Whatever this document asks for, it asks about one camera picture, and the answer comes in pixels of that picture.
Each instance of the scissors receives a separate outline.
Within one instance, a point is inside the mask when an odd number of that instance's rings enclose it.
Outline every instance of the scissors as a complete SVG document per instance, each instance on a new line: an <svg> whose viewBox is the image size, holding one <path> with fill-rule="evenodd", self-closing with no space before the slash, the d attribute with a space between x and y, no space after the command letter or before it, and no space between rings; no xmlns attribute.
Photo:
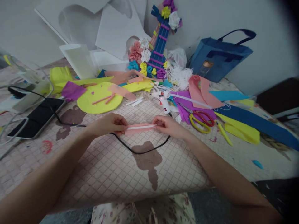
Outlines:
<svg viewBox="0 0 299 224"><path fill-rule="evenodd" d="M190 109L186 108L182 103L180 103L180 102L178 102L178 103L179 103L179 104L180 104L180 105L181 105L181 106L182 106L182 107L183 107L183 108L190 114L190 116L189 116L190 122L191 122L192 126L193 126L196 130L198 130L199 132L204 133L204 134L208 134L208 133L211 131L210 127L213 127L214 124L215 124L215 122L214 122L214 120L210 117L210 115L208 115L207 113L205 113L205 112L203 112L203 111L198 111L198 110L193 111L193 110L190 110ZM204 123L201 122L201 121L199 121L199 120L197 120L197 119L194 117L193 114L196 114L197 116L199 116L199 117L204 121ZM206 116L210 119L211 123L209 123L209 122L202 116L202 114L206 115ZM207 129L207 131L204 131L204 130L201 130L200 128L198 128L198 127L195 125L195 122L194 122L194 121L196 121L196 122L199 123L200 125L204 126L204 127Z"/></svg>

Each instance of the plastic bag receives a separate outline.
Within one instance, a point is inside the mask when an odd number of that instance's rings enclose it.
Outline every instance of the plastic bag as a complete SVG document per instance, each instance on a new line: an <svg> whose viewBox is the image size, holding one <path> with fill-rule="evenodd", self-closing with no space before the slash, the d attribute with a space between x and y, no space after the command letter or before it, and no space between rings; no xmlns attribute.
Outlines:
<svg viewBox="0 0 299 224"><path fill-rule="evenodd" d="M173 65L180 66L183 69L186 68L187 56L186 56L186 52L183 48L177 48L173 51L168 51L167 52L167 59Z"/></svg>

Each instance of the black cable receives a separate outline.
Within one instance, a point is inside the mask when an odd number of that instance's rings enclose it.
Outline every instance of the black cable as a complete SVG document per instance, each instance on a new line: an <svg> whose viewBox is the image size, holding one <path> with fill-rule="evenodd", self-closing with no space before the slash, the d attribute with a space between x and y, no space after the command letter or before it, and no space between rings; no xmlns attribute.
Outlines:
<svg viewBox="0 0 299 224"><path fill-rule="evenodd" d="M36 94L36 95L39 95L39 96L43 97L43 98L46 100L46 102L49 104L50 109L52 110L53 114L56 116L56 118L57 118L57 120L58 120L59 123L64 124L64 125L69 125L69 126L75 126L75 127L83 127L83 128L86 127L86 125L63 123L63 122L60 120L60 118L59 118L59 116L57 115L57 113L54 111L54 109L53 109L53 107L51 106L51 104L50 104L50 102L48 101L48 99L47 99L46 97L44 97L43 95L41 95L41 94L39 94L39 93L36 93L36 92L33 92L33 91L31 91L31 90L27 90L27 89L18 87L18 86L10 86L10 87L17 88L17 89L21 89L21 90L25 90L25 91L27 91L27 92L31 92L31 93L34 93L34 94ZM165 145L165 144L167 143L167 141L169 140L169 138L170 138L170 135L169 135L169 136L167 137L167 139L165 140L165 142L163 142L161 145L159 145L159 146L157 146L157 147L155 147L155 148L153 148L153 149L151 149L151 150L148 150L148 151L146 151L146 152L135 152L135 151L133 151L129 146L127 146L127 145L126 145L126 144L125 144L125 143L124 143L124 142L117 136L117 134L112 133L112 132L110 132L109 134L114 135L114 136L120 141L120 143L123 144L123 146L125 146L130 152L132 152L132 153L134 153L134 154L137 154L137 155L146 154L146 153L148 153L148 152L151 152L151 151L153 151L153 150L156 150L157 148L160 148L161 146Z"/></svg>

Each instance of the smartphone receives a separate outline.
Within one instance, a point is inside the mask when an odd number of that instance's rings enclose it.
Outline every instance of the smartphone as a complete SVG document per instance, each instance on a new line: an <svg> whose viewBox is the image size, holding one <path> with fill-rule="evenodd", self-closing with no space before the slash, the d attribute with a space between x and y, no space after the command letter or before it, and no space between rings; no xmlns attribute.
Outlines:
<svg viewBox="0 0 299 224"><path fill-rule="evenodd" d="M47 98L53 110L57 113L65 104L65 100ZM46 128L50 121L55 117L49 103L44 100L37 108L35 108L27 117L28 123L24 129L16 136L16 138L35 139ZM13 137L24 125L25 119L16 126L7 136Z"/></svg>

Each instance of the blue paper flower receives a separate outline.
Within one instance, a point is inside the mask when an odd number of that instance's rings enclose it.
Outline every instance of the blue paper flower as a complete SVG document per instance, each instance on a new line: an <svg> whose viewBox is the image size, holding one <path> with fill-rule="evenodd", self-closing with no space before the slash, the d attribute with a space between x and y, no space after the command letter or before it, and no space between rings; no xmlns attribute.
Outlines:
<svg viewBox="0 0 299 224"><path fill-rule="evenodd" d="M146 68L147 73L152 73L152 70L153 70L153 67L148 65L147 68Z"/></svg>
<svg viewBox="0 0 299 224"><path fill-rule="evenodd" d="M134 61L131 61L130 62L130 65L128 66L128 69L129 70L132 70L132 69L135 69L135 70L139 70L139 66L137 64L137 62L134 60Z"/></svg>

